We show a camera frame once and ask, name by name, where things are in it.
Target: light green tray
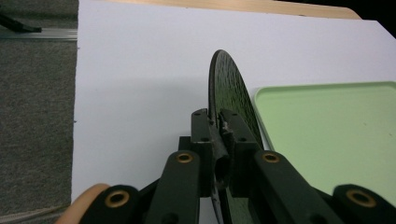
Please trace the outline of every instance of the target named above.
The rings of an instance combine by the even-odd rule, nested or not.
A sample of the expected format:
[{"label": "light green tray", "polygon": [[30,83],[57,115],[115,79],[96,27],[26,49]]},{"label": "light green tray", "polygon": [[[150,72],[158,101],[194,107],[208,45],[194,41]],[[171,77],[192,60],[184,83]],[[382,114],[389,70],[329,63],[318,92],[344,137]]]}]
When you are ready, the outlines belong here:
[{"label": "light green tray", "polygon": [[396,205],[396,83],[260,89],[254,105],[268,144],[311,186],[371,189]]}]

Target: white surface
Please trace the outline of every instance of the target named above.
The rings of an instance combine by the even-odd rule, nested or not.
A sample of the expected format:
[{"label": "white surface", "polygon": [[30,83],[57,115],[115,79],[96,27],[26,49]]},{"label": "white surface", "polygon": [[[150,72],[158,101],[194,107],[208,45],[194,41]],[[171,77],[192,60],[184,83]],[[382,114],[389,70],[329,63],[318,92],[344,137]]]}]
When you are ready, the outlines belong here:
[{"label": "white surface", "polygon": [[[190,114],[207,107],[210,60],[228,51],[263,86],[396,80],[396,41],[376,21],[81,0],[72,199],[95,183],[161,176]],[[207,200],[201,223],[214,223]]]}]

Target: light wood surface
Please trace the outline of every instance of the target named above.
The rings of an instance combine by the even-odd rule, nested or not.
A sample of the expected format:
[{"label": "light wood surface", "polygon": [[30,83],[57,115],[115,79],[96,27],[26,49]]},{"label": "light wood surface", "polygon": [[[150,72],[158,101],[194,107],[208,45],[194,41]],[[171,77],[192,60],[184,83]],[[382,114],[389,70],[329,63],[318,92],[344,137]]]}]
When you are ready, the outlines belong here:
[{"label": "light wood surface", "polygon": [[271,0],[108,0],[171,7],[196,7],[249,12],[264,12],[308,17],[356,19],[361,17],[347,7],[328,7]]}]

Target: metal strip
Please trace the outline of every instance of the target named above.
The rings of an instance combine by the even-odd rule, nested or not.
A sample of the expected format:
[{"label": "metal strip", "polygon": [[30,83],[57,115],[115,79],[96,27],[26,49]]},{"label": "metal strip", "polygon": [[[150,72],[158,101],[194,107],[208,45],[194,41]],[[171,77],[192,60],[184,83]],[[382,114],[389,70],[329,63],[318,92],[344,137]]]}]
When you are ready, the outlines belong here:
[{"label": "metal strip", "polygon": [[6,29],[0,29],[0,39],[44,39],[77,41],[77,36],[77,29],[43,28],[41,33],[15,33]]}]

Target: gray carpet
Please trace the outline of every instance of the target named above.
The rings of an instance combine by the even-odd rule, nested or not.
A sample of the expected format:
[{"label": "gray carpet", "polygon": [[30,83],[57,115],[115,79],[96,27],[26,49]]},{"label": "gray carpet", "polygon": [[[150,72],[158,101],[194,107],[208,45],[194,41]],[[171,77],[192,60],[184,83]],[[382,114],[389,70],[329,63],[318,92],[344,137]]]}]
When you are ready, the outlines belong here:
[{"label": "gray carpet", "polygon": [[[77,29],[78,0],[0,6],[28,25]],[[70,204],[76,62],[76,42],[0,39],[0,217]]]}]

